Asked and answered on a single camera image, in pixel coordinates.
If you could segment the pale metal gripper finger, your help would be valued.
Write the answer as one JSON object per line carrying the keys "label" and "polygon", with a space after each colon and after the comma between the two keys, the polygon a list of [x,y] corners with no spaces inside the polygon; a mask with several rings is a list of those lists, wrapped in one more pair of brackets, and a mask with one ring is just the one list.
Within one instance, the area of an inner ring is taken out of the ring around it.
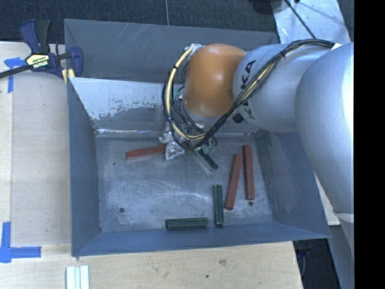
{"label": "pale metal gripper finger", "polygon": [[165,125],[162,135],[159,137],[159,143],[166,145],[174,140],[170,125]]}
{"label": "pale metal gripper finger", "polygon": [[165,147],[166,160],[173,160],[176,157],[179,157],[184,154],[185,154],[185,150],[176,141],[171,141],[166,144],[166,147]]}

